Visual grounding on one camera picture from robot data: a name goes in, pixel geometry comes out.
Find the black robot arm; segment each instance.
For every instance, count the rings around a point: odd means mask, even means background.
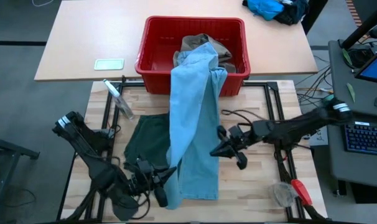
[[[246,156],[240,152],[257,142],[277,144],[283,150],[291,150],[302,136],[314,133],[315,130],[328,124],[346,123],[351,120],[351,111],[346,103],[333,99],[321,108],[284,121],[261,120],[251,124],[238,123],[229,129],[230,135],[223,126],[217,128],[221,143],[211,151],[211,156],[236,157],[240,169],[245,169]],[[249,131],[242,131],[242,126],[249,126]]]
[[[125,163],[125,168],[133,173],[128,179],[119,166],[101,157],[101,153],[110,147],[110,138],[113,138],[108,133],[92,131],[86,126],[83,117],[76,112],[70,112],[55,124],[53,132],[66,139],[82,158],[88,166],[94,186],[67,220],[78,220],[92,202],[95,192],[111,199],[114,214],[121,221],[132,218],[144,204],[139,204],[133,197],[144,194],[147,198],[145,202],[148,201],[149,204],[150,191],[154,191],[160,207],[167,206],[163,186],[176,170],[175,167],[154,167],[148,161],[138,158],[135,164]]]

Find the red basket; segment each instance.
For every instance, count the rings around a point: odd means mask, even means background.
[[[238,18],[169,16],[151,16],[144,27],[136,71],[142,75],[149,93],[170,94],[174,52],[180,50],[183,37],[202,33],[222,43],[233,55],[228,62],[235,65],[237,73],[228,74],[220,96],[238,94],[251,71],[244,21]]]

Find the gray floor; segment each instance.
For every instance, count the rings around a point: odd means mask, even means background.
[[[44,7],[34,7],[30,0],[0,0],[0,40],[46,41],[59,5],[60,0]],[[329,40],[344,39],[354,29],[356,26],[345,0],[333,0],[328,2],[307,37],[311,45],[327,45]],[[73,150],[51,129],[61,115],[71,110],[85,113],[88,101],[91,82],[33,81],[43,50],[43,47],[0,46],[0,138],[41,152],[38,161],[21,159],[12,181],[14,189],[23,187],[33,191],[37,202],[25,207],[5,209],[3,221],[17,219],[18,223],[38,223],[55,220]],[[328,60],[327,51],[313,53]],[[328,65],[318,58],[316,61],[319,68]],[[286,79],[298,83],[306,77],[308,75],[256,79]],[[317,77],[315,75],[297,87],[309,87]],[[325,82],[320,87],[329,88]],[[313,107],[302,106],[302,111],[306,112]],[[356,205],[351,195],[345,198],[332,196],[330,186],[333,179],[329,174],[326,147],[317,148],[315,165],[330,218],[377,223],[377,205]],[[26,198],[26,194],[18,194],[11,189],[8,201],[24,202]]]

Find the wooden table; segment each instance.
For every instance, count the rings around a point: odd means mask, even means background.
[[[287,119],[300,115],[293,81],[277,81],[280,89],[284,115]],[[94,82],[85,123],[91,129],[99,129],[103,119],[106,96],[108,91],[102,82]],[[123,161],[123,152],[129,142],[139,115],[166,113],[169,110],[169,96],[150,95],[144,87],[125,87],[123,97],[133,109],[133,121],[120,116],[118,124],[122,127],[116,135],[114,156]],[[268,117],[264,90],[260,87],[242,87],[239,95],[222,97],[219,100],[220,109],[246,109],[263,118]],[[221,115],[221,123],[226,128],[236,125],[242,120],[237,116]],[[244,153],[248,157],[248,166],[239,170],[234,159],[220,158],[219,168],[219,200],[184,200],[176,210],[160,208],[151,198],[152,207],[149,214],[142,219],[146,222],[278,222],[285,221],[284,209],[279,208],[269,197],[268,187],[279,182],[277,164],[273,157],[272,145],[258,143]],[[307,187],[312,197],[314,207],[326,217],[323,197],[315,171],[311,152],[308,149],[293,150],[298,178]],[[90,178],[85,163],[78,157],[75,159],[71,173],[67,196],[63,206],[62,218],[72,214],[90,188]],[[105,205],[104,222],[116,222],[113,215],[111,200]]]
[[[242,0],[62,1],[35,76],[37,81],[141,78],[134,69],[149,16],[239,17],[252,75],[316,73],[301,24],[253,16]],[[95,71],[96,59],[123,58],[122,70]]]

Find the keyboard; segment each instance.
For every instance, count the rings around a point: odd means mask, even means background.
[[[377,126],[346,124],[343,133],[347,151],[377,155]]]

